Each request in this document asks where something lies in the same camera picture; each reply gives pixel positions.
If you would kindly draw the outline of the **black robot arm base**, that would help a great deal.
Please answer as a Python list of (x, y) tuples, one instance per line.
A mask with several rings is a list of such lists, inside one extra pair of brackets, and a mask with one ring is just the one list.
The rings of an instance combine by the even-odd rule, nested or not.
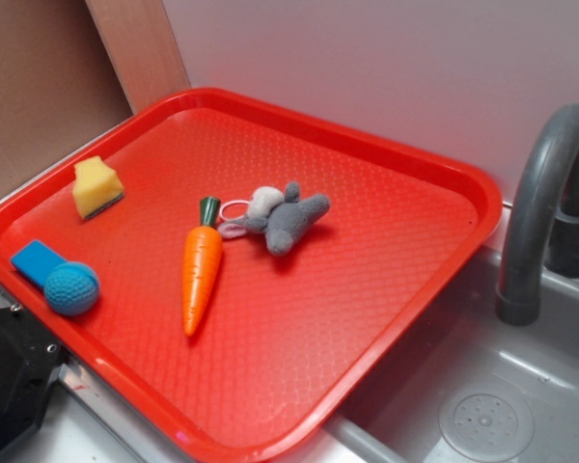
[(41, 429), (64, 356), (30, 311), (0, 309), (0, 457)]

